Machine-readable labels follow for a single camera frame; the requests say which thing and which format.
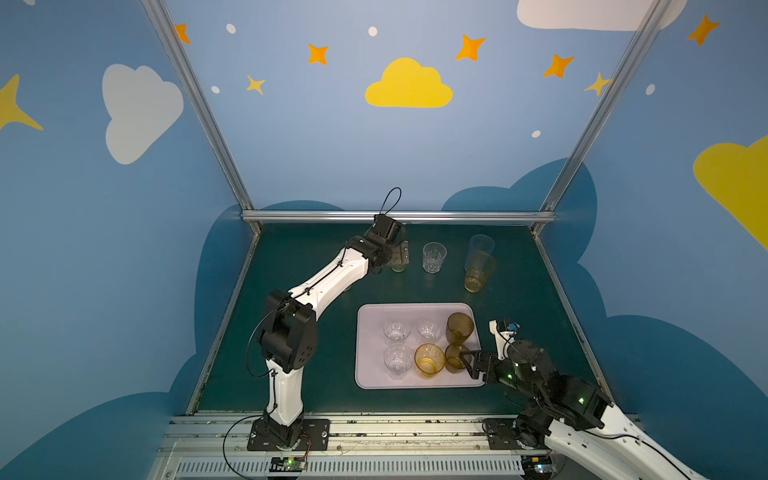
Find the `dimpled amber glass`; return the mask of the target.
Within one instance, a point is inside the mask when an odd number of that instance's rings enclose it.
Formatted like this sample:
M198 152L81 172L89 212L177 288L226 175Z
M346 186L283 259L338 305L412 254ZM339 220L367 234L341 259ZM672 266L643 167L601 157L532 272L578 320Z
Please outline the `dimpled amber glass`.
M464 344L475 330L474 320L462 312L452 313L446 322L446 339L449 344Z
M468 353L469 348L464 344L449 344L444 352L445 368L451 373L459 373L465 369L461 359L463 353Z

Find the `short yellow transparent glass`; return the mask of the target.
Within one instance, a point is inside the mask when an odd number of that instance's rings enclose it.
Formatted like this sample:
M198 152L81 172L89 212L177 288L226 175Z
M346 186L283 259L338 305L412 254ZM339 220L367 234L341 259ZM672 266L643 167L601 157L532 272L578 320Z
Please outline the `short yellow transparent glass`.
M414 352L414 364L419 373L426 378L434 377L440 373L444 369L445 363L444 351L436 344L422 344Z

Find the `clear faceted glass three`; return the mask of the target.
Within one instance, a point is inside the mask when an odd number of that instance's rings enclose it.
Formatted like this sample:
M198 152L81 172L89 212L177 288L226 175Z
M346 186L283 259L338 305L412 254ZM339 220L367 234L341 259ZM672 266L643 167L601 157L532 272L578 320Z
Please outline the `clear faceted glass three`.
M427 342L435 342L442 338L441 324L434 319L421 319L417 324L417 332Z

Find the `clear faceted glass one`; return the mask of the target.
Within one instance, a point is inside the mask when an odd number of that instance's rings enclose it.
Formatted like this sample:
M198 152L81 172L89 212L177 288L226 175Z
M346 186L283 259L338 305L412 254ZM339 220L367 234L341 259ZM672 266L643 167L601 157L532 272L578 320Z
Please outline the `clear faceted glass one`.
M384 353L387 374L395 379L403 378L412 368L414 351L403 342L390 344Z

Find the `clear faceted glass two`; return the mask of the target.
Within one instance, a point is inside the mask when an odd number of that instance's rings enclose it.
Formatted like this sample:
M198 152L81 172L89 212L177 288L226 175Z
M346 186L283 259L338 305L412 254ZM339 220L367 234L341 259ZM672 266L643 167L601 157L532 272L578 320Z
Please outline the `clear faceted glass two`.
M411 333L411 327L407 322L391 320L384 324L382 332L390 343L404 342Z

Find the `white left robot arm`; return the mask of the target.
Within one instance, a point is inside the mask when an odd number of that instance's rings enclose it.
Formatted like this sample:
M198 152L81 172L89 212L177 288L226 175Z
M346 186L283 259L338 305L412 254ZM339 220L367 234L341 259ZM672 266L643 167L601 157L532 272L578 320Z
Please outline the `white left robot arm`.
M379 213L362 235L348 240L330 263L288 291L267 297L254 330L269 377L260 433L280 449L300 442L304 420L303 370L317 351L318 320L331 303L368 273L403 263L405 227Z

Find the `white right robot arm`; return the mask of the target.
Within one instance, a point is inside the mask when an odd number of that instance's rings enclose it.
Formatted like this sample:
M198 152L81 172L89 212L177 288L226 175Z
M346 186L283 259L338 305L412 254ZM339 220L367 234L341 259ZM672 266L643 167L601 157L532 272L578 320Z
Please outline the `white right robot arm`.
M701 479L636 424L598 387L560 372L528 340L503 340L501 354L459 354L474 379L504 385L529 399L525 409L491 436L503 445L548 449L601 479Z

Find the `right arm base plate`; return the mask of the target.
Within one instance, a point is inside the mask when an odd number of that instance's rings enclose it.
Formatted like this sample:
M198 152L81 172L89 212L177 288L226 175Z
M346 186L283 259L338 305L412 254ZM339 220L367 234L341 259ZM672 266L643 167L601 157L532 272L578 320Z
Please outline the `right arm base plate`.
M491 450L541 450L546 449L545 439L555 422L551 417L529 415L486 418L482 429Z

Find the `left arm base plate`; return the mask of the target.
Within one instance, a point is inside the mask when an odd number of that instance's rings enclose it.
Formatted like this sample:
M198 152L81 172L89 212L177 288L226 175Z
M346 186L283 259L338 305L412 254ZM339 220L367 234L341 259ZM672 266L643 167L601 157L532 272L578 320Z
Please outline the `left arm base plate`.
M324 418L300 417L289 426L271 417L255 421L247 442L248 451L326 451L330 421Z

